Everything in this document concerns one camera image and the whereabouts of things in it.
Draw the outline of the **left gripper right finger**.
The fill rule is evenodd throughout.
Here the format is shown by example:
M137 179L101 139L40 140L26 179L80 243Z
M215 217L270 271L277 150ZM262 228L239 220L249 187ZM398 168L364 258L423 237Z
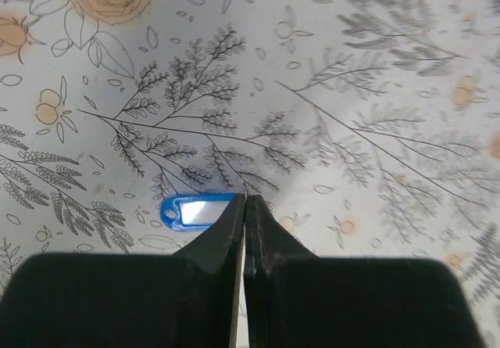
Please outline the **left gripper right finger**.
M417 258L318 257L245 206L245 299L252 347L482 347L456 277Z

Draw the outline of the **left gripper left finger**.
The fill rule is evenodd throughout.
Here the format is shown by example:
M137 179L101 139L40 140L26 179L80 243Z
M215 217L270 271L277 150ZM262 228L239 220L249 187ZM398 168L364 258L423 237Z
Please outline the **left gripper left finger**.
M170 255L44 253L1 301L4 347L233 347L245 198Z

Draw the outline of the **blue tag key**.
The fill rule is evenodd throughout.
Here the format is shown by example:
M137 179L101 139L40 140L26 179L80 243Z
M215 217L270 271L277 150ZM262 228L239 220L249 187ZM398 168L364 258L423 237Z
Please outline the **blue tag key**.
M171 196L159 208L161 222L174 231L204 231L222 215L234 193Z

